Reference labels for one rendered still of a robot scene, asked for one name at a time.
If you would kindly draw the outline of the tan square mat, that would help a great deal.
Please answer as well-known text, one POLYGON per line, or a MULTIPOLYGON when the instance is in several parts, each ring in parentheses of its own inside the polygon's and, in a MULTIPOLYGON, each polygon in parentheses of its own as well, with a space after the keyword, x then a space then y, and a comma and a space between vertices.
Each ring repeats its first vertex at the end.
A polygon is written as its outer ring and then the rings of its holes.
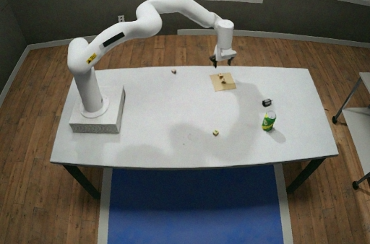
POLYGON ((212 85, 215 89, 215 91, 223 91, 223 90, 232 90, 237 89, 235 82, 233 80, 233 77, 231 76, 231 73, 223 73, 223 78, 226 79, 226 83, 222 84, 222 78, 219 79, 218 74, 211 74, 210 75, 212 85))

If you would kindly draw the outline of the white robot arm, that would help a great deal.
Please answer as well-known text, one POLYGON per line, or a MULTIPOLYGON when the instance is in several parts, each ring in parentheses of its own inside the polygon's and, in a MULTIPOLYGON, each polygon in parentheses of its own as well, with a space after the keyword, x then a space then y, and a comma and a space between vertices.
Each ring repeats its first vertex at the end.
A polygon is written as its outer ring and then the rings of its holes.
POLYGON ((108 97, 100 93, 94 65, 105 53, 124 41, 154 36, 162 27, 159 14, 174 12, 182 13, 203 27, 213 27, 218 34, 217 45, 222 50, 222 59, 236 56, 237 52, 231 49, 234 26, 231 21, 221 19, 193 0, 146 1, 136 10, 138 20, 117 23, 104 30, 90 44, 84 38, 75 38, 69 44, 67 66, 74 75, 79 95, 84 102, 79 106, 84 117, 100 117, 110 104, 108 97))

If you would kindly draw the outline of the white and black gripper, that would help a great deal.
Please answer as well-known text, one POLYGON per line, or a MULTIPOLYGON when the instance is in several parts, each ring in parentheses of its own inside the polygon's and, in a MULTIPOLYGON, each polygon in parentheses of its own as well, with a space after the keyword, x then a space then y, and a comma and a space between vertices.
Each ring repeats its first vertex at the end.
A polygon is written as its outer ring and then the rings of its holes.
POLYGON ((228 59, 228 65, 230 66, 231 65, 231 61, 234 57, 231 57, 231 58, 224 58, 222 59, 220 57, 220 53, 222 53, 222 50, 218 47, 218 45, 215 46, 215 52, 214 52, 214 55, 210 57, 210 60, 211 62, 213 62, 213 66, 215 68, 217 68, 217 62, 218 61, 223 61, 223 60, 227 60, 228 59))

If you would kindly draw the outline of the green and yellow drink can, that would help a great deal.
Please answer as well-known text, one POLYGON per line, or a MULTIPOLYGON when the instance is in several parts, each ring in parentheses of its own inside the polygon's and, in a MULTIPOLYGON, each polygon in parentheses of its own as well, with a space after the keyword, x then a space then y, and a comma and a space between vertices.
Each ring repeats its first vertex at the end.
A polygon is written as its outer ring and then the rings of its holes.
POLYGON ((265 114, 264 120, 262 122, 262 128, 265 131, 270 131, 275 123, 276 120, 276 113, 272 110, 268 111, 265 114))

